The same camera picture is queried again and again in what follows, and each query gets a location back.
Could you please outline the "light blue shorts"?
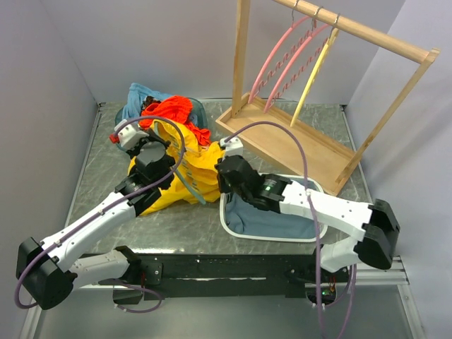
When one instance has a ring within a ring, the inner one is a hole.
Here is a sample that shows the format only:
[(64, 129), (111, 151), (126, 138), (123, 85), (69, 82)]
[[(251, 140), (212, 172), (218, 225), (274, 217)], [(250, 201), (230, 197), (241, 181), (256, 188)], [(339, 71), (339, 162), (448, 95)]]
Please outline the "light blue shorts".
[(153, 97), (157, 101), (163, 101), (171, 96), (172, 94), (161, 93), (139, 83), (132, 83), (129, 88), (127, 102), (121, 111), (121, 118), (133, 119), (139, 117), (143, 111), (143, 103), (147, 97)]

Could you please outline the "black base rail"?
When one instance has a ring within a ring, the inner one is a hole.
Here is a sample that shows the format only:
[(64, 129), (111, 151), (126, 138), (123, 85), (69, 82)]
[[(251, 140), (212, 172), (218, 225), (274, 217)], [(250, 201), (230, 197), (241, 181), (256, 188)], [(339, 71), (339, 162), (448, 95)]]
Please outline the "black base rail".
[(315, 284), (314, 255), (139, 254), (121, 280), (175, 297), (305, 297)]

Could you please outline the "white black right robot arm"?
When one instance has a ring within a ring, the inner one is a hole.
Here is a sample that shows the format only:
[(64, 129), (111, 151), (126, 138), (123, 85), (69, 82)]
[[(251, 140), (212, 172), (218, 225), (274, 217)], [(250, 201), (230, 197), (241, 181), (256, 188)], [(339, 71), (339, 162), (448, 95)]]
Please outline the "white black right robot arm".
[(400, 225), (387, 201), (349, 201), (315, 191), (278, 174), (259, 174), (241, 156), (228, 156), (215, 166), (220, 190), (234, 193), (255, 209), (296, 215), (333, 227), (348, 237), (318, 246), (309, 273), (325, 281), (339, 269), (365, 263), (380, 270), (392, 266)]

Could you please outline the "wooden hanger rack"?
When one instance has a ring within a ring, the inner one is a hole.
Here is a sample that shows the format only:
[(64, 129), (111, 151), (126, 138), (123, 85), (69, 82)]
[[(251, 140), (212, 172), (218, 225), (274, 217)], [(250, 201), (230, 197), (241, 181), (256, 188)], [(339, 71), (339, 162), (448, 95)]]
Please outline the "wooden hanger rack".
[[(434, 63), (440, 51), (436, 48), (427, 51), (349, 18), (339, 17), (336, 26), (339, 33), (346, 32), (419, 65), (363, 144), (352, 150), (305, 124), (299, 117), (290, 127), (293, 114), (275, 107), (275, 101), (291, 85), (283, 83), (287, 72), (313, 39), (327, 29), (331, 31), (337, 15), (307, 1), (281, 1), (281, 5), (303, 16), (292, 22), (281, 36), (263, 63), (251, 90), (245, 93), (243, 83), (251, 3), (238, 1), (232, 105), (217, 119), (216, 124), (231, 137), (238, 136), (246, 148), (271, 164), (293, 174), (306, 174), (327, 193), (336, 196), (360, 163), (365, 150)], [(312, 71), (328, 37), (307, 63), (294, 73), (291, 82), (295, 82), (307, 69)]]

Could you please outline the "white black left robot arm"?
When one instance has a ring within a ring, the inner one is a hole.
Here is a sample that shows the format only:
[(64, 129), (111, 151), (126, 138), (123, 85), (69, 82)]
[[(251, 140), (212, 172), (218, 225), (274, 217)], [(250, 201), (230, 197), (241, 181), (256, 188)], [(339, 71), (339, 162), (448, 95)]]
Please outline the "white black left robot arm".
[(159, 137), (143, 138), (132, 170), (105, 200), (64, 230), (40, 242), (29, 237), (19, 245), (14, 292), (18, 308), (29, 307), (20, 301), (22, 288), (34, 299), (34, 307), (48, 310), (85, 285), (108, 279), (137, 281), (141, 260), (127, 246), (87, 258), (84, 253), (115, 227), (141, 215), (170, 187), (178, 162), (167, 153), (169, 145)]

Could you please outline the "green hanger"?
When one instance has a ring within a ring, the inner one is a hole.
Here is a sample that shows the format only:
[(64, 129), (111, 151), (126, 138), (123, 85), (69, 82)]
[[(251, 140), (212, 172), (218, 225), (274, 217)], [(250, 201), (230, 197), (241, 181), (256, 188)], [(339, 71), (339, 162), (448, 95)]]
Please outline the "green hanger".
[(201, 205), (205, 205), (206, 200), (198, 189), (198, 184), (194, 179), (192, 171), (188, 167), (183, 166), (182, 169), (176, 169), (174, 173), (189, 192), (190, 196), (195, 198)]

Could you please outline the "yellow shorts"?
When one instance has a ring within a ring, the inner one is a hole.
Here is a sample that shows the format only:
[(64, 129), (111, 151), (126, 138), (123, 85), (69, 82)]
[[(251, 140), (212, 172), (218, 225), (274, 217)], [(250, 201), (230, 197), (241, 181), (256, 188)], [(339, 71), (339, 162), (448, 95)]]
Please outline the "yellow shorts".
[(179, 122), (169, 124), (157, 120), (153, 121), (150, 127), (153, 131), (157, 131), (159, 137), (170, 142), (167, 152), (175, 160), (180, 156), (181, 140), (184, 140), (186, 152), (170, 188), (161, 190), (161, 197), (141, 215), (150, 215), (177, 201), (186, 201), (190, 204), (217, 201), (220, 190), (215, 165), (225, 153), (219, 143), (200, 145), (195, 134)]

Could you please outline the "orange shorts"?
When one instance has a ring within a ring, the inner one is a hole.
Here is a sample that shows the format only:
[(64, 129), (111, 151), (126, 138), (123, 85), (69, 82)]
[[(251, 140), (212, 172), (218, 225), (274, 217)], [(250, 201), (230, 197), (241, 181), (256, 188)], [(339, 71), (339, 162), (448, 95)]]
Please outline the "orange shorts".
[(149, 101), (149, 105), (142, 110), (141, 116), (163, 117), (183, 124), (195, 135), (199, 145), (211, 144), (210, 130), (197, 125), (200, 119), (196, 115), (193, 102), (187, 97), (174, 95), (163, 101), (152, 99)]

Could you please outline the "yellow hanger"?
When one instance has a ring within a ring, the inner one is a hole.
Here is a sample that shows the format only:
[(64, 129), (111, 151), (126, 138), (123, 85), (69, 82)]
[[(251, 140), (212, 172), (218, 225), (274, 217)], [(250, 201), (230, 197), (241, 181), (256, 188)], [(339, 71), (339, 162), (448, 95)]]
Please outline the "yellow hanger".
[(324, 61), (326, 60), (326, 57), (328, 56), (328, 54), (331, 50), (331, 47), (334, 45), (334, 42), (339, 33), (339, 29), (336, 28), (339, 17), (340, 17), (340, 14), (338, 13), (335, 17), (335, 21), (333, 23), (333, 28), (331, 29), (331, 33), (330, 33), (328, 39), (326, 40), (326, 43), (323, 46), (323, 49), (321, 50), (321, 53), (319, 54), (319, 57), (316, 60), (316, 63), (312, 69), (312, 72), (309, 76), (307, 84), (304, 87), (303, 93), (299, 99), (295, 112), (292, 116), (292, 120), (290, 122), (290, 127), (293, 127), (295, 125), (296, 121), (298, 120), (299, 113), (302, 111), (302, 108), (307, 99), (307, 96), (311, 91), (311, 88), (321, 70), (321, 67), (323, 66)]

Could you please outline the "teal plastic basket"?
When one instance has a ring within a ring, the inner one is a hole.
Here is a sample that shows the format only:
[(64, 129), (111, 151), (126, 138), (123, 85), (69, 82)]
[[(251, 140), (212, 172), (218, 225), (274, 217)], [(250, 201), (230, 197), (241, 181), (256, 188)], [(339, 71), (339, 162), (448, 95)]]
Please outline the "teal plastic basket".
[[(149, 105), (149, 101), (151, 101), (152, 99), (154, 99), (154, 98), (153, 97), (147, 97), (145, 99), (145, 102), (143, 103), (143, 109), (146, 108)], [(196, 115), (200, 119), (200, 122), (197, 123), (197, 125), (199, 127), (201, 127), (201, 128), (207, 128), (208, 129), (208, 120), (207, 120), (206, 112), (204, 110), (203, 105), (198, 100), (195, 100), (193, 98), (189, 98), (189, 99), (193, 102), (193, 104), (195, 106)], [(121, 118), (121, 111), (122, 111), (122, 109), (119, 110), (119, 112), (115, 116), (115, 124), (116, 125), (120, 124), (121, 121), (123, 120)]]

